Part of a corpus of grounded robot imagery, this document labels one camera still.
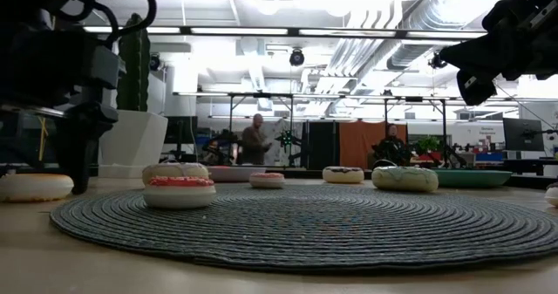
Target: white donut cushion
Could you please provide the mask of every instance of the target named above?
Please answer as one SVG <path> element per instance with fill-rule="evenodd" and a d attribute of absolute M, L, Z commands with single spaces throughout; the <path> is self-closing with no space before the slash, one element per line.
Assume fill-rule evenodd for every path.
<path fill-rule="evenodd" d="M 280 189 L 284 183 L 285 177 L 280 173 L 252 173 L 250 175 L 250 185 L 253 188 Z"/>
<path fill-rule="evenodd" d="M 326 167 L 322 178 L 330 183 L 355 184 L 364 181 L 364 171 L 362 168 Z"/>
<path fill-rule="evenodd" d="M 548 185 L 547 193 L 544 195 L 544 199 L 546 199 L 551 205 L 558 208 L 558 183 Z"/>
<path fill-rule="evenodd" d="M 0 178 L 0 202 L 49 202 L 70 194 L 73 181 L 61 174 L 7 174 Z"/>
<path fill-rule="evenodd" d="M 141 179 L 144 185 L 155 176 L 208 178 L 208 169 L 200 163 L 160 163 L 144 168 Z"/>
<path fill-rule="evenodd" d="M 380 167 L 372 171 L 378 189 L 432 192 L 438 188 L 438 175 L 426 168 Z"/>

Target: potted plant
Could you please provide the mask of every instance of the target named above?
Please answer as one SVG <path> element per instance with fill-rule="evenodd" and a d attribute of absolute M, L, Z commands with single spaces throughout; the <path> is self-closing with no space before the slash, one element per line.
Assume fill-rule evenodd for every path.
<path fill-rule="evenodd" d="M 141 22 L 132 14 L 126 26 Z M 100 139 L 99 177 L 140 178 L 145 166 L 159 163 L 167 118 L 147 111 L 150 42 L 147 30 L 119 41 L 119 56 L 126 64 L 117 88 L 119 121 Z"/>
<path fill-rule="evenodd" d="M 438 138 L 430 135 L 421 138 L 417 141 L 415 150 L 418 155 L 426 154 L 432 160 L 435 167 L 441 164 L 441 162 L 432 155 L 433 151 L 439 150 Z"/>

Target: cactus plant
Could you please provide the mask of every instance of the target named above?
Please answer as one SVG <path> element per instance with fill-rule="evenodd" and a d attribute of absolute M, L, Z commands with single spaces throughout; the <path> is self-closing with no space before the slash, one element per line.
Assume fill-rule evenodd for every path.
<path fill-rule="evenodd" d="M 126 27 L 141 20 L 140 15 L 133 13 Z M 117 88 L 119 110 L 147 112 L 150 47 L 146 29 L 125 35 L 119 41 L 119 56 L 126 64 L 126 74 L 120 77 Z"/>

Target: pink frosted donut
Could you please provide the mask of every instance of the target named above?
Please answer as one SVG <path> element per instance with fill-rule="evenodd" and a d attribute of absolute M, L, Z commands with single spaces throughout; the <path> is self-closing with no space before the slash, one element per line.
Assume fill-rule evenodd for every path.
<path fill-rule="evenodd" d="M 285 176 L 281 173 L 252 173 L 250 176 L 263 177 L 263 178 L 280 178 L 280 179 L 285 178 Z"/>
<path fill-rule="evenodd" d="M 174 188 L 195 188 L 214 186 L 213 181 L 203 177 L 166 177 L 155 176 L 149 181 L 151 186 L 168 186 Z"/>
<path fill-rule="evenodd" d="M 250 175 L 250 185 L 253 188 L 282 188 L 285 177 L 280 173 L 253 173 Z"/>
<path fill-rule="evenodd" d="M 215 196 L 213 181 L 202 177 L 156 176 L 143 192 L 147 206 L 162 209 L 206 207 Z"/>

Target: camera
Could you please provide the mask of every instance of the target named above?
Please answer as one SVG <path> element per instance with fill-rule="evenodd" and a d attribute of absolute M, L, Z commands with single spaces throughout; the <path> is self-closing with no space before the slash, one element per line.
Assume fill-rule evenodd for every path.
<path fill-rule="evenodd" d="M 300 66 L 304 64 L 304 54 L 301 49 L 294 49 L 290 54 L 289 62 L 291 66 Z"/>

